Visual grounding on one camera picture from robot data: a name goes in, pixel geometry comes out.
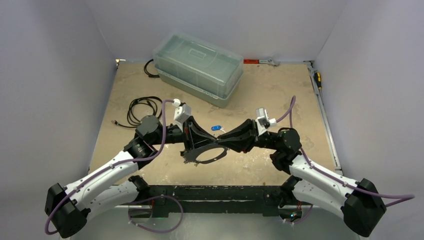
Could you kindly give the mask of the oval metal keyring plate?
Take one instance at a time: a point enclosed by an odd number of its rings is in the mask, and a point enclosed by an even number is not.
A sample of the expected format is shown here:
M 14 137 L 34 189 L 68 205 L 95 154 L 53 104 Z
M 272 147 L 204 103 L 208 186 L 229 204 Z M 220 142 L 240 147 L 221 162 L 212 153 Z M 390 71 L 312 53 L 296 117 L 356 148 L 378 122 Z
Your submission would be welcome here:
M 222 152 L 215 156 L 212 157 L 208 160 L 198 160 L 198 157 L 210 150 L 213 149 L 222 149 Z M 205 145 L 199 148 L 194 148 L 194 149 L 190 149 L 190 150 L 184 150 L 180 153 L 180 155 L 183 157 L 184 159 L 184 163 L 195 163 L 195 164 L 202 164 L 202 165 L 206 165 L 206 164 L 211 164 L 215 161 L 218 161 L 222 158 L 224 158 L 227 155 L 227 151 L 228 148 L 224 147 L 224 146 L 220 146 L 220 145 L 216 145 L 216 144 L 212 144 L 212 145 Z

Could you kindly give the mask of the blue tagged key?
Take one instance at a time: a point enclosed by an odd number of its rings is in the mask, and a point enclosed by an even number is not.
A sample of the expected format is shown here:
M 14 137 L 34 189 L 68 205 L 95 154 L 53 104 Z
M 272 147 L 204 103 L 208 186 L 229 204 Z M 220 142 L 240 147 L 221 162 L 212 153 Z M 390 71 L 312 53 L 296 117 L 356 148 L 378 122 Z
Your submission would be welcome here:
M 225 128 L 222 125 L 214 125 L 210 128 L 213 132 L 226 133 Z

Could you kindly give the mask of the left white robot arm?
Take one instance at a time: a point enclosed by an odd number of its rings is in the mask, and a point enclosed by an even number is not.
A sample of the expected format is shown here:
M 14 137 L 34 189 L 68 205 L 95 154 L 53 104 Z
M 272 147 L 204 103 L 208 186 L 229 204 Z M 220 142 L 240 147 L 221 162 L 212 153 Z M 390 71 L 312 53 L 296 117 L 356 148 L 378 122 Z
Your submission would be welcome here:
M 45 233 L 68 238 L 115 206 L 165 199 L 161 193 L 153 195 L 148 183 L 134 173 L 158 157 L 166 144 L 178 143 L 184 145 L 182 156 L 195 160 L 217 145 L 218 138 L 203 130 L 192 116 L 177 117 L 170 125 L 153 115 L 143 117 L 134 138 L 102 167 L 66 186 L 56 183 L 48 189 Z

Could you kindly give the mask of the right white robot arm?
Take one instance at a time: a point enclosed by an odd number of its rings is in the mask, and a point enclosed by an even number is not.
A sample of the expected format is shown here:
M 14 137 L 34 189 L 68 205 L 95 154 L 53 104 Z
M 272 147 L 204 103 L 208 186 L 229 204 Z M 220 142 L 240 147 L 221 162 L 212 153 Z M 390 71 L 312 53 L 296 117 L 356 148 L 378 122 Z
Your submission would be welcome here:
M 339 175 L 311 161 L 296 129 L 282 127 L 278 132 L 258 131 L 258 124 L 246 120 L 217 138 L 219 145 L 235 152 L 247 153 L 252 148 L 271 149 L 274 167 L 290 175 L 280 196 L 288 204 L 307 202 L 340 217 L 345 225 L 362 237 L 369 237 L 387 208 L 370 180 L 358 181 Z

